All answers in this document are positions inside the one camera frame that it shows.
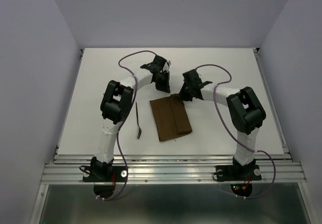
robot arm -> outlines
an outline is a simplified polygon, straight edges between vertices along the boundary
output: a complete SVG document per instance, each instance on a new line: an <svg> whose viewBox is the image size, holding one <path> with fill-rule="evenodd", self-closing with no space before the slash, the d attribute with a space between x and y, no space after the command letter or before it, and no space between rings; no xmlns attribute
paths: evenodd
<svg viewBox="0 0 322 224"><path fill-rule="evenodd" d="M142 65L134 76L108 83L101 103L103 129L97 151L91 159L91 175L107 179L112 173L116 135L131 111L134 91L155 82L158 91L170 93L170 64L157 55L152 63Z"/></svg>
<svg viewBox="0 0 322 224"><path fill-rule="evenodd" d="M214 101L213 91L216 85L213 82L202 82L195 69L183 73L183 76L184 84L179 93L182 100L192 101L193 98L198 98L205 101ZM254 150L256 136L263 120L266 118L266 113L253 89L250 87L231 89L219 86L215 94L217 103L229 109L232 123L237 129L237 140L247 148ZM244 179L245 176L250 174L251 170L258 167L255 165L254 152L247 148L237 144L233 157L233 170L231 171L234 173L227 174L234 175L235 179L233 180ZM225 176L222 180L231 180L229 178Z"/></svg>

folded cloth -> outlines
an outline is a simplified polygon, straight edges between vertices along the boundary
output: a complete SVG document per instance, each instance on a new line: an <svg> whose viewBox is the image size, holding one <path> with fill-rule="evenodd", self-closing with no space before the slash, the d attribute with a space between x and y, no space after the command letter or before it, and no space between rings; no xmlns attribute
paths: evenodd
<svg viewBox="0 0 322 224"><path fill-rule="evenodd" d="M192 132L185 105L178 94L150 101L161 142Z"/></svg>

gray wall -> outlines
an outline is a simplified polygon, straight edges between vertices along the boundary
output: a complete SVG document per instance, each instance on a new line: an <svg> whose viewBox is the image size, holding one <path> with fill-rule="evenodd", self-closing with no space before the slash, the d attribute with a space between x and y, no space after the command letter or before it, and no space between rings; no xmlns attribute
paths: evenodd
<svg viewBox="0 0 322 224"><path fill-rule="evenodd" d="M28 223L79 47L54 0L0 0L0 222Z"/></svg>
<svg viewBox="0 0 322 224"><path fill-rule="evenodd" d="M289 0L260 57L285 137L322 213L322 0Z"/></svg>
<svg viewBox="0 0 322 224"><path fill-rule="evenodd" d="M81 47L259 47L287 0L55 0Z"/></svg>

white wall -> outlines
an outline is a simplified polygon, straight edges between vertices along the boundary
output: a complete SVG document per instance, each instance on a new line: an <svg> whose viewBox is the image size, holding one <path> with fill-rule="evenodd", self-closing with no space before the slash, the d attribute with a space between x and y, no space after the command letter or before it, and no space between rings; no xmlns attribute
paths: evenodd
<svg viewBox="0 0 322 224"><path fill-rule="evenodd" d="M287 0L55 0L81 47L259 47Z"/></svg>
<svg viewBox="0 0 322 224"><path fill-rule="evenodd" d="M54 0L0 0L0 222L28 223L79 63Z"/></svg>
<svg viewBox="0 0 322 224"><path fill-rule="evenodd" d="M284 134L322 213L322 0L289 0L260 58Z"/></svg>

metal frame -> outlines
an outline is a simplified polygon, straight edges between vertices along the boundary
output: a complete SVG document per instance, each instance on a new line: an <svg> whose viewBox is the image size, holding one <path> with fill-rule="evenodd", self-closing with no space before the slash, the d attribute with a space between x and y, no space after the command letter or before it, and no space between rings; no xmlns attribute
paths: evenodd
<svg viewBox="0 0 322 224"><path fill-rule="evenodd" d="M269 92L257 50L253 50L261 74L264 88L278 128L284 154L273 155L276 164L276 183L298 183L305 208L311 223L320 223L318 215L307 188L306 177L301 163L295 163L289 153L286 140L279 122L277 112ZM217 165L230 164L232 155L221 156L125 156L128 166L128 184L220 184L212 178ZM45 165L40 182L40 188L35 202L31 222L39 223L44 207L49 185L92 185L82 181L83 174L79 171L80 165L89 165L92 156L89 155L55 155L51 164ZM260 166L262 181L270 183L273 177L271 161L265 155L256 155ZM121 156L115 156L115 165L123 164Z"/></svg>

